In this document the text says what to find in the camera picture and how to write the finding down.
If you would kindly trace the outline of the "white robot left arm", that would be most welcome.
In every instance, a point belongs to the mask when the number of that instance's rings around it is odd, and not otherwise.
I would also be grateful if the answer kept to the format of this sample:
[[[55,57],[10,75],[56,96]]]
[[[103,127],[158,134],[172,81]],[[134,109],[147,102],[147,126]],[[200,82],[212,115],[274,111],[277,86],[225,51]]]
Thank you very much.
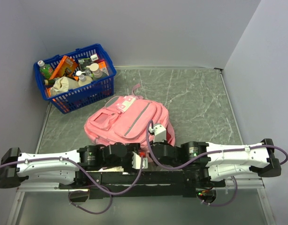
[[[147,168],[145,153],[138,143],[88,145],[52,154],[23,153],[10,148],[0,162],[0,189],[17,188],[23,182],[47,182],[75,188],[85,186],[85,171],[122,167],[128,173]]]

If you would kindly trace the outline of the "pink student backpack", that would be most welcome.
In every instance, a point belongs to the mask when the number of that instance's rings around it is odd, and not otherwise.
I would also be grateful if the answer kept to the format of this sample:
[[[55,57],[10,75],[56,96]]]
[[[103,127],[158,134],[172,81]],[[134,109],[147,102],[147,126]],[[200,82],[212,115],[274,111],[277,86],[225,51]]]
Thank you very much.
[[[148,152],[146,127],[150,120],[166,130],[169,144],[175,144],[175,132],[169,121],[169,111],[162,103],[136,96],[115,96],[104,107],[90,116],[84,131],[94,144],[108,146],[115,143],[140,143]]]

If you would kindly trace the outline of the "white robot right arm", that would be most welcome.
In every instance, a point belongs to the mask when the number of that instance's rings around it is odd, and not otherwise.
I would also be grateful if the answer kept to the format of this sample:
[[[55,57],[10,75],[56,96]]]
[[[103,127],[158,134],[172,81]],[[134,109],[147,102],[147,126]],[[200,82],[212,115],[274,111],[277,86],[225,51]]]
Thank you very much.
[[[187,142],[172,146],[151,142],[150,157],[166,170],[196,170],[199,183],[208,187],[228,177],[255,173],[259,177],[278,177],[281,163],[274,154],[272,139],[252,145],[221,145],[211,142]]]

